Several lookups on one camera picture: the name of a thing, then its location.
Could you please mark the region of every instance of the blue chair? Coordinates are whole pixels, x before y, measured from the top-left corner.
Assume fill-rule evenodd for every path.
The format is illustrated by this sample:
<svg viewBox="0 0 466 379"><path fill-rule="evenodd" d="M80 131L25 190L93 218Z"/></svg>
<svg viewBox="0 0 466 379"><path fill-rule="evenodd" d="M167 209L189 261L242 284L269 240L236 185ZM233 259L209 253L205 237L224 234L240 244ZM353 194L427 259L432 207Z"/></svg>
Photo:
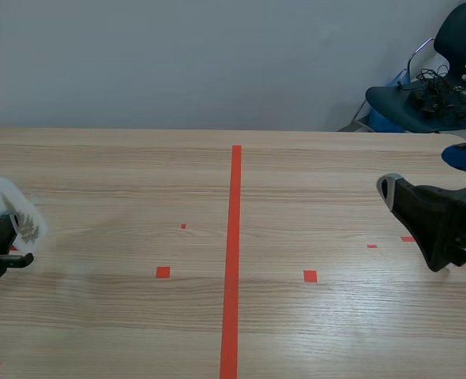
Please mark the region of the blue chair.
<svg viewBox="0 0 466 379"><path fill-rule="evenodd" d="M430 41L434 40L434 49L449 61L449 72L445 80L452 86L466 89L466 3L458 6L444 21L435 39L427 40L409 59L410 63ZM411 89L424 87L422 81L414 81L403 89L398 87L373 87L366 91L366 101L378 113L405 130L413 133L438 133L441 131L466 129L466 117L458 117L456 112L443 111L439 117L426 115L414 108L407 101ZM447 99L454 107L466 102L466 95L453 93Z"/></svg>

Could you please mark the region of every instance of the black cable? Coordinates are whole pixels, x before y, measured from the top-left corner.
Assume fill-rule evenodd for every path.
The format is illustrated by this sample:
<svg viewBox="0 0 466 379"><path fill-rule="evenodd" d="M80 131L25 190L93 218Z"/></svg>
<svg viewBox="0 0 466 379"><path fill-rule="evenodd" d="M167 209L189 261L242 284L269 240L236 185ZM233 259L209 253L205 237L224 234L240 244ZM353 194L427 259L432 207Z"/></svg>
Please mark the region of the black cable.
<svg viewBox="0 0 466 379"><path fill-rule="evenodd" d="M442 68L446 69L445 73L441 73ZM450 80L446 78L449 72L447 65L441 65L437 71L433 69L422 69L421 73L417 75L416 79L423 83L421 86L416 88L403 88L400 82L398 82L398 88L402 91L415 91L421 88L425 88L424 95L428 94L434 101L432 107L435 117L445 116L445 112L451 114L455 118L463 119L466 118L466 100L461 95L462 92L466 91L466 86L458 84L452 84Z"/></svg>

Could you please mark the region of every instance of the red tape square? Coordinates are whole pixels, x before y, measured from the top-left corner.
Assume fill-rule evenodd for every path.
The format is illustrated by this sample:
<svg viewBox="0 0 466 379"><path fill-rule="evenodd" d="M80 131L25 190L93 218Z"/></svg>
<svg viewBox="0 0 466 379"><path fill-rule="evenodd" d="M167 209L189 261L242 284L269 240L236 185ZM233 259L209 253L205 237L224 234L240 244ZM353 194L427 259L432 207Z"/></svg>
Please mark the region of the red tape square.
<svg viewBox="0 0 466 379"><path fill-rule="evenodd" d="M160 266L156 269L157 279L168 279L170 277L170 266Z"/></svg>
<svg viewBox="0 0 466 379"><path fill-rule="evenodd" d="M303 280L307 283L317 283L318 272L315 270L303 270Z"/></svg>

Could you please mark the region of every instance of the gray wall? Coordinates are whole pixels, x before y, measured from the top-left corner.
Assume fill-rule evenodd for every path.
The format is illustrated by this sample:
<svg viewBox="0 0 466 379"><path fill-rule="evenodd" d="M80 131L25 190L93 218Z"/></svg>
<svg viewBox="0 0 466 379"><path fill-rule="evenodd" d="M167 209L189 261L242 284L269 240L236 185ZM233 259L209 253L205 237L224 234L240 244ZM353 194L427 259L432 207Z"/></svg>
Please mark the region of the gray wall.
<svg viewBox="0 0 466 379"><path fill-rule="evenodd" d="M336 130L457 0L0 0L0 126Z"/></svg>

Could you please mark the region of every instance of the wood grain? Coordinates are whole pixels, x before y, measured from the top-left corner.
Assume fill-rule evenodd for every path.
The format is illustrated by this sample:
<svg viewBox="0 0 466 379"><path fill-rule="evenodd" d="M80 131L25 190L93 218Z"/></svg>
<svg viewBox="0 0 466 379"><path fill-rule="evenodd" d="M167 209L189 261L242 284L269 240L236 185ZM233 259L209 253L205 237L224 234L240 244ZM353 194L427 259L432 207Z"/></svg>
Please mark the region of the wood grain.
<svg viewBox="0 0 466 379"><path fill-rule="evenodd" d="M0 176L51 225L36 262L0 280L0 379L219 377L233 144L239 378L466 379L466 266L428 270L375 189L388 172L466 186L440 159L459 141L0 129Z"/></svg>

